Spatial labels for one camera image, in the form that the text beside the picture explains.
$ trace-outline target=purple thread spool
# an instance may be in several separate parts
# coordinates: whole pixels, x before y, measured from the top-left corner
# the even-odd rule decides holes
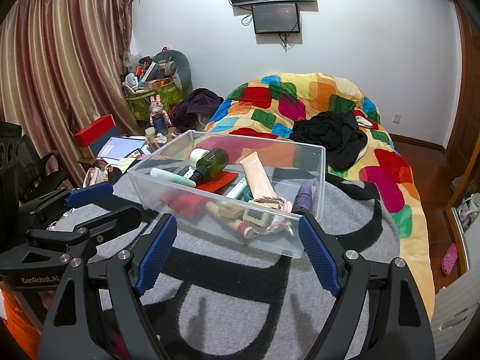
[[[311,209],[311,183],[304,181],[293,202],[292,212],[298,215],[305,215]]]

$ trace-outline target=wooden floor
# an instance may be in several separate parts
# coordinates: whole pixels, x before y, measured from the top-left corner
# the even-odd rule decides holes
[[[435,293],[437,293],[440,288],[447,287],[460,275],[458,262],[447,277],[443,276],[440,268],[445,252],[454,242],[453,234],[446,224],[442,210],[452,196],[450,183],[455,176],[445,157],[439,151],[399,142],[395,142],[394,146],[411,166],[413,181],[420,194],[427,219],[430,263]]]

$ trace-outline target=black speaker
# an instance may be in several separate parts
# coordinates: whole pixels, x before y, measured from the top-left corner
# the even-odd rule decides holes
[[[16,164],[20,161],[22,126],[0,121],[0,252],[6,247],[18,214]]]

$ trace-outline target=striped curtain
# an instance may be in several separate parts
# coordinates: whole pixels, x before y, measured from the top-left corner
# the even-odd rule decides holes
[[[120,54],[130,51],[131,0],[113,0],[113,15],[117,27]]]
[[[17,0],[0,28],[0,118],[20,124],[41,156],[57,149],[79,185],[74,133],[112,114],[121,132],[141,134],[119,79],[112,1]]]

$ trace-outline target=clear plastic box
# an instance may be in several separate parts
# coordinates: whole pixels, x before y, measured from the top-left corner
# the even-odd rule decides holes
[[[238,173],[238,176],[222,190],[223,195],[205,192],[150,176],[150,169],[158,167],[184,175],[189,167],[193,149],[212,150],[222,148],[230,158],[225,170]],[[279,139],[187,131],[150,156],[136,164],[128,173],[142,205],[146,209],[169,212],[177,220],[195,229],[207,231],[232,242],[248,245],[265,251],[298,258],[303,246],[298,236],[300,215],[261,207],[243,200],[230,199],[225,195],[245,176],[240,161],[257,152],[268,179],[278,196],[293,203],[298,189],[304,180],[313,185],[313,205],[310,213],[321,221],[323,191],[325,188],[325,148],[304,143]],[[207,202],[217,207],[231,203],[255,215],[277,215],[282,223],[289,221],[293,237],[282,230],[274,234],[255,235],[246,239],[219,220],[206,209]]]

